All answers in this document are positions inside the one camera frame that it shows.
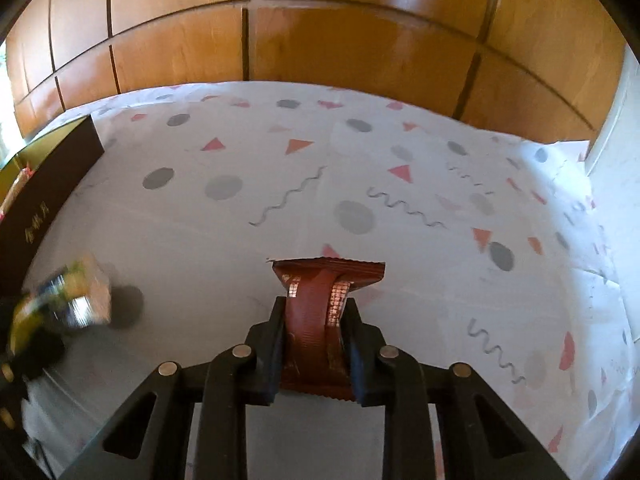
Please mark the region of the yellow seaweed snack packet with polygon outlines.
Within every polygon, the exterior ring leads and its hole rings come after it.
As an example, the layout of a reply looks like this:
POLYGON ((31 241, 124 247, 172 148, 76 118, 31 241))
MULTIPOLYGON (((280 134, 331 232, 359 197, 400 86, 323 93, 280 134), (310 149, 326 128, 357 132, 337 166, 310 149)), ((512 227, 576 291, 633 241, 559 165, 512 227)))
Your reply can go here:
POLYGON ((111 282, 92 255, 63 266, 13 310, 10 356, 24 353, 38 330, 64 334, 112 320, 111 282))

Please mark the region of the brown red snack packet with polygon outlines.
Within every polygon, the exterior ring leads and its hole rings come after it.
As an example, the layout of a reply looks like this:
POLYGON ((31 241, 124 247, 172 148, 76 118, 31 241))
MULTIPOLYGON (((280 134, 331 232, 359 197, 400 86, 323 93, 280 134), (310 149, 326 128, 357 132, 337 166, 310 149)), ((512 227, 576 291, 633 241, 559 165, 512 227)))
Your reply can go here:
POLYGON ((382 281, 385 264, 333 257, 297 258, 274 260, 272 270, 286 289, 281 387, 354 400, 341 319, 348 295, 382 281))

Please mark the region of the gold metal tin tray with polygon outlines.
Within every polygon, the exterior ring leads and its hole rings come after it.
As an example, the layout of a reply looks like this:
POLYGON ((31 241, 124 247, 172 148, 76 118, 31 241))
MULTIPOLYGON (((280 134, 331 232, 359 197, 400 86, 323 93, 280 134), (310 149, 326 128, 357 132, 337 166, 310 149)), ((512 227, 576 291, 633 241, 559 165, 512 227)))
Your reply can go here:
POLYGON ((92 118, 79 117, 27 144, 15 168, 30 177, 1 220, 1 295, 18 294, 53 220, 104 154, 92 118))

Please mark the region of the patterned white tablecloth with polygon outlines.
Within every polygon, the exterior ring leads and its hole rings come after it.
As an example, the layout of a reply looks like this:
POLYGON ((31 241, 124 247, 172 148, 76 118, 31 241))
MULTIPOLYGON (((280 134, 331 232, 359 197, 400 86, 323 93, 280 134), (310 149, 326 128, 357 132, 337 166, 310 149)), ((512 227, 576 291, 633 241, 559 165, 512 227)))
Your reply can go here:
POLYGON ((418 361, 470 364, 573 479, 634 431, 637 374, 581 143, 478 130, 368 94, 236 82, 129 92, 90 116, 104 155, 27 284, 93 255, 114 320, 30 386, 61 472, 154 367, 213 359, 262 322, 276 259, 382 261, 362 318, 418 361))

